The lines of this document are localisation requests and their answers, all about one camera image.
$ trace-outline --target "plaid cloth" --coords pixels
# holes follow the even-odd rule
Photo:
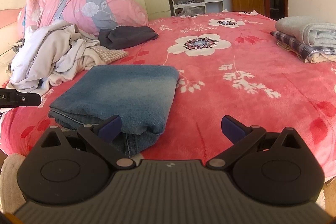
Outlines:
[[[274,31],[271,32],[277,40],[290,46],[295,52],[297,52],[303,59],[307,59],[314,53],[323,53],[327,55],[336,55],[336,48],[331,47],[311,47],[301,43],[295,37],[291,37],[283,32]]]

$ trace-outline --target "beige towel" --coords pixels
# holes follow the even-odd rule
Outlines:
[[[280,48],[283,48],[286,51],[296,53],[297,57],[304,63],[317,64],[321,62],[336,62],[336,55],[329,55],[329,54],[323,54],[323,53],[316,52],[312,54],[310,57],[308,57],[307,59],[303,59],[302,56],[298,52],[296,52],[293,48],[291,48],[286,43],[278,41],[278,46]]]
[[[117,61],[121,58],[124,58],[128,55],[128,52],[123,50],[110,50],[103,46],[92,46],[95,52],[98,53],[100,58],[106,63],[109,64],[111,62]]]
[[[0,209],[2,213],[13,214],[26,202],[16,180],[17,171],[25,158],[20,154],[11,154],[2,165],[0,175]]]

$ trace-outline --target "bed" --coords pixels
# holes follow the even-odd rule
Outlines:
[[[170,65],[180,73],[165,132],[141,157],[205,162],[232,145],[221,132],[228,114],[271,132],[294,127],[325,176],[335,176],[336,65],[304,64],[279,48],[269,34],[274,24],[243,12],[151,21],[159,38],[127,49],[129,56],[112,64]],[[39,107],[3,115],[0,149],[27,155],[56,124],[47,116],[50,103],[84,74],[51,88]]]

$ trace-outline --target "folded blanket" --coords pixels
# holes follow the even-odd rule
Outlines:
[[[336,48],[333,48],[333,47],[311,47],[311,46],[301,43],[295,37],[292,37],[290,35],[287,35],[279,31],[271,32],[271,35],[273,35],[277,40],[281,41],[282,43],[286,44],[291,49],[293,49],[294,52],[296,52],[302,57],[303,61],[311,60],[310,57],[312,57],[315,54],[318,54],[317,56],[315,56],[315,58],[319,57],[320,54],[329,55],[329,56],[336,55]]]
[[[275,28],[309,46],[336,47],[336,24],[310,16],[279,19]]]
[[[48,115],[65,128],[77,129],[117,114],[122,134],[111,145],[133,156],[163,133],[178,77],[169,66],[95,66],[50,105]]]
[[[159,35],[150,27],[119,26],[114,30],[101,29],[98,39],[100,45],[109,49],[130,48],[148,40],[157,39]]]

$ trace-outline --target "folded blue towel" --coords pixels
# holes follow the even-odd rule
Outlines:
[[[133,156],[163,133],[178,77],[169,66],[95,66],[50,105],[48,115],[65,128],[77,129],[117,114],[123,134],[111,145]]]

